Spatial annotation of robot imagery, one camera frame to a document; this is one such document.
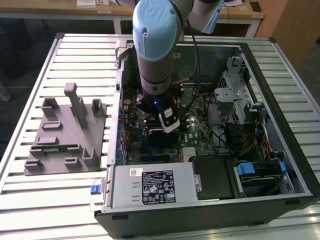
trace blue latch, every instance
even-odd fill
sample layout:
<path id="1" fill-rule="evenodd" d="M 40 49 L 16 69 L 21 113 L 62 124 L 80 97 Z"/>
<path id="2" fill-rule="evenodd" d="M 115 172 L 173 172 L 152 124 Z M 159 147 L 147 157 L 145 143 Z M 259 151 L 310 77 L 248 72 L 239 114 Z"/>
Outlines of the blue latch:
<path id="1" fill-rule="evenodd" d="M 101 184 L 91 186 L 91 195 L 101 194 Z"/>
<path id="2" fill-rule="evenodd" d="M 251 162 L 240 163 L 236 167 L 236 170 L 237 170 L 239 176 L 241 176 L 243 174 L 255 174 L 256 173 L 254 165 Z"/>
<path id="3" fill-rule="evenodd" d="M 283 161 L 280 162 L 280 169 L 283 174 L 287 171 L 286 165 Z"/>

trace paper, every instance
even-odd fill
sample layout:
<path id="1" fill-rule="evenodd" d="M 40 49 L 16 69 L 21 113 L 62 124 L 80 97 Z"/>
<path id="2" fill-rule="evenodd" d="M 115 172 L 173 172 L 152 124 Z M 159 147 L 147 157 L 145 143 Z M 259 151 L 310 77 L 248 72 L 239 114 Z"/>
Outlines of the paper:
<path id="1" fill-rule="evenodd" d="M 242 0 L 225 1 L 223 7 L 234 7 L 243 4 Z"/>
<path id="2" fill-rule="evenodd" d="M 77 0 L 77 9 L 94 9 L 96 7 L 96 0 Z"/>

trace desk leg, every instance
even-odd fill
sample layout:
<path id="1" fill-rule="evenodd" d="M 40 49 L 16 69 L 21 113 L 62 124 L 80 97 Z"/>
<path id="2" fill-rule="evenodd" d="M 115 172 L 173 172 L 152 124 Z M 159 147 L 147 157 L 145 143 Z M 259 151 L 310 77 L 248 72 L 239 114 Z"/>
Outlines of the desk leg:
<path id="1" fill-rule="evenodd" d="M 261 22 L 261 19 L 259 18 L 252 19 L 251 25 L 249 26 L 248 31 L 246 32 L 246 35 L 245 35 L 246 38 L 255 37 L 257 30 L 259 28 L 260 22 Z"/>
<path id="2" fill-rule="evenodd" d="M 114 33 L 121 35 L 121 16 L 112 16 Z"/>

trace workbench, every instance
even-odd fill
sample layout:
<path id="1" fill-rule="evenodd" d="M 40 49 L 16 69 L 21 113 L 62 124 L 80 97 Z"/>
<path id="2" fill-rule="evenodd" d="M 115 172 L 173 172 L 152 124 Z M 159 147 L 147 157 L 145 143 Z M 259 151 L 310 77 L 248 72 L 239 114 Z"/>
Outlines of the workbench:
<path id="1" fill-rule="evenodd" d="M 61 19 L 61 20 L 111 20 L 115 34 L 122 34 L 121 21 L 132 21 L 133 9 L 116 5 L 97 4 L 96 8 L 77 9 L 77 0 L 0 0 L 1 18 Z M 236 7 L 223 7 L 220 24 L 249 25 L 246 37 L 254 37 L 262 12 L 253 11 L 249 0 Z"/>
<path id="2" fill-rule="evenodd" d="M 57 34 L 0 163 L 0 240 L 88 239 L 110 240 L 94 218 L 103 195 L 90 195 L 94 181 L 106 177 L 113 102 L 118 69 L 117 40 L 131 35 Z M 186 41 L 192 42 L 190 36 Z M 320 179 L 320 108 L 283 55 L 267 38 L 197 37 L 199 42 L 246 42 L 315 175 Z M 35 140 L 45 97 L 70 104 L 64 94 L 75 82 L 84 103 L 99 98 L 107 104 L 101 168 L 97 172 L 24 176 L 24 164 Z M 252 89 L 261 101 L 258 89 Z M 318 239 L 320 207 L 295 210 L 268 224 L 175 233 L 139 239 Z"/>

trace desk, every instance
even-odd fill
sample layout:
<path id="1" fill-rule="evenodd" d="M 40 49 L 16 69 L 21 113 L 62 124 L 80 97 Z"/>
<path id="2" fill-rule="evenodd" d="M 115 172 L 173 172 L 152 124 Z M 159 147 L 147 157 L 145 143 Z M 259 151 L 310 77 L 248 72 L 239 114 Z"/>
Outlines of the desk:
<path id="1" fill-rule="evenodd" d="M 262 12 L 252 10 L 250 2 L 223 8 L 218 23 L 249 25 L 246 37 L 253 38 Z M 77 0 L 0 0 L 1 18 L 19 19 L 62 19 L 62 20 L 112 20 L 115 34 L 121 34 L 121 21 L 132 21 L 133 9 L 119 6 L 97 4 L 96 8 L 77 9 Z"/>

